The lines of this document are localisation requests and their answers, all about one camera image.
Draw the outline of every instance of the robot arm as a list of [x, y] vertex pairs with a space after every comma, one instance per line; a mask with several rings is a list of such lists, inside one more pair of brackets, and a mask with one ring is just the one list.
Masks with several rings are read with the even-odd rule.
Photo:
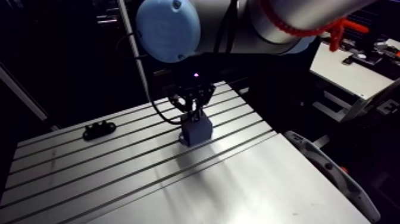
[[[145, 0], [136, 27], [145, 50], [166, 63], [195, 52], [281, 55], [307, 48], [315, 38], [307, 31], [327, 27], [374, 1]], [[291, 35], [283, 27], [309, 37]]]

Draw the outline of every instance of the aluminum table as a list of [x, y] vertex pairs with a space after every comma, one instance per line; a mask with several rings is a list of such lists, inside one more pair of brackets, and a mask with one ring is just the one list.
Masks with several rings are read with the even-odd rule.
[[[150, 104], [19, 143], [1, 223], [340, 223], [368, 220], [224, 82], [187, 148]], [[167, 117], [180, 111], [156, 101]], [[84, 141], [84, 126], [114, 133]]]

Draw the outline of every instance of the metal surface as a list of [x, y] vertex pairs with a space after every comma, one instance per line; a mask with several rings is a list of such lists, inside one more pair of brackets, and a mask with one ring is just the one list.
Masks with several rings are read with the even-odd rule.
[[[274, 43], [295, 41], [296, 36], [289, 35], [275, 27], [265, 16], [260, 1], [250, 0], [252, 23], [258, 33]], [[348, 15], [377, 0], [268, 0], [275, 13], [286, 24], [302, 30], [312, 30]]]
[[[159, 106], [167, 116], [180, 114], [163, 101]], [[180, 127], [151, 107], [108, 116], [117, 129], [93, 141], [78, 137], [81, 125], [26, 144], [12, 163], [0, 223], [83, 223], [275, 135], [227, 85], [217, 87], [204, 111], [212, 139], [192, 148], [179, 143]]]
[[328, 45], [321, 43], [310, 70], [324, 80], [364, 100], [374, 97], [394, 83], [387, 77], [359, 64], [343, 65], [342, 61], [350, 55], [352, 53], [342, 50], [332, 53]]
[[369, 223], [281, 135], [229, 156], [89, 223]]

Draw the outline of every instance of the small black object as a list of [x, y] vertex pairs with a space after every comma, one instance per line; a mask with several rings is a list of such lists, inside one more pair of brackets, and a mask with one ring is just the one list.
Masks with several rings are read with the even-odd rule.
[[331, 163], [327, 163], [327, 164], [325, 164], [325, 168], [326, 168], [327, 170], [332, 170], [333, 165], [332, 165]]
[[105, 135], [109, 135], [113, 133], [116, 130], [116, 125], [112, 122], [107, 123], [105, 120], [103, 120], [100, 123], [94, 123], [91, 126], [86, 125], [85, 126], [85, 132], [82, 135], [82, 138], [85, 141], [90, 141], [96, 138], [100, 138]]
[[342, 64], [344, 64], [345, 66], [349, 66], [349, 65], [351, 65], [353, 63], [353, 57], [352, 56], [350, 56], [350, 57], [348, 57], [348, 58], [346, 58], [346, 59], [344, 59], [343, 61], [342, 61]]

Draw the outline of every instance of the black cable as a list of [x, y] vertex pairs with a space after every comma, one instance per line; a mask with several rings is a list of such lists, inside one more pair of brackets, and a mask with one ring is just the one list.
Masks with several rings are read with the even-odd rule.
[[162, 112], [158, 109], [157, 105], [155, 105], [153, 100], [150, 100], [151, 105], [153, 106], [155, 112], [167, 123], [171, 124], [171, 125], [182, 125], [183, 123], [188, 122], [189, 120], [191, 120], [199, 111], [200, 111], [200, 104], [196, 104], [196, 110], [193, 112], [190, 112], [187, 114], [186, 118], [179, 121], [179, 122], [174, 122], [172, 119], [168, 119], [166, 118]]
[[[118, 47], [119, 47], [119, 45], [121, 44], [121, 42], [122, 42], [125, 38], [128, 38], [129, 36], [134, 35], [134, 34], [135, 34], [134, 32], [128, 33], [128, 34], [124, 35], [122, 38], [119, 39], [119, 41], [117, 42], [117, 44], [116, 44], [116, 46], [115, 46], [115, 49], [117, 50], [118, 54], [120, 54], [119, 51], [118, 51]], [[144, 57], [146, 57], [146, 56], [147, 56], [147, 55], [145, 54], [145, 55], [140, 55], [140, 56], [138, 56], [138, 57], [129, 57], [129, 58], [132, 58], [132, 59], [135, 59], [135, 60], [140, 60], [140, 59], [142, 59], [142, 58], [144, 58]], [[150, 96], [150, 90], [147, 89], [147, 88], [145, 88], [145, 92], [146, 92], [146, 96], [147, 96], [148, 100], [150, 101], [151, 105], [153, 106], [155, 112], [156, 112], [165, 122], [167, 122], [167, 123], [169, 123], [169, 124], [171, 124], [171, 125], [182, 125], [183, 123], [188, 122], [188, 121], [191, 120], [191, 119], [194, 117], [194, 115], [197, 114], [197, 113], [199, 112], [199, 110], [201, 109], [200, 106], [196, 105], [196, 110], [193, 111], [193, 112], [191, 112], [191, 113], [188, 113], [188, 114], [187, 114], [187, 117], [186, 117], [184, 120], [181, 120], [181, 121], [178, 121], [178, 122], [174, 122], [172, 119], [166, 118], [166, 117], [162, 114], [162, 112], [158, 109], [157, 105], [154, 103], [154, 100], [153, 100], [153, 99], [151, 98], [151, 96]]]
[[225, 53], [230, 53], [233, 48], [233, 42], [235, 41], [236, 26], [238, 23], [238, 0], [232, 0], [230, 5], [230, 20], [228, 26], [228, 37]]
[[238, 23], [238, 0], [231, 0], [228, 9], [222, 19], [220, 27], [218, 28], [217, 37], [215, 39], [214, 53], [218, 53], [220, 50], [221, 41], [224, 35], [225, 27], [228, 25], [227, 34], [227, 45], [225, 53], [230, 53], [233, 48], [233, 43], [235, 41], [236, 26]]
[[120, 51], [119, 51], [119, 46], [120, 46], [121, 42], [122, 42], [123, 40], [125, 40], [125, 38], [128, 38], [129, 36], [134, 35], [134, 34], [135, 34], [135, 33], [133, 33], [133, 32], [132, 32], [132, 33], [128, 33], [128, 34], [124, 35], [122, 38], [120, 38], [120, 39], [118, 40], [117, 44], [115, 45], [115, 50], [117, 51], [117, 54], [118, 54], [119, 56], [121, 56], [121, 57], [123, 57], [123, 58], [130, 58], [130, 59], [141, 59], [141, 58], [144, 58], [144, 57], [147, 56], [146, 54], [144, 54], [144, 55], [140, 55], [140, 56], [138, 56], [138, 57], [131, 57], [131, 56], [126, 56], [126, 55], [123, 55], [123, 54], [120, 53]]

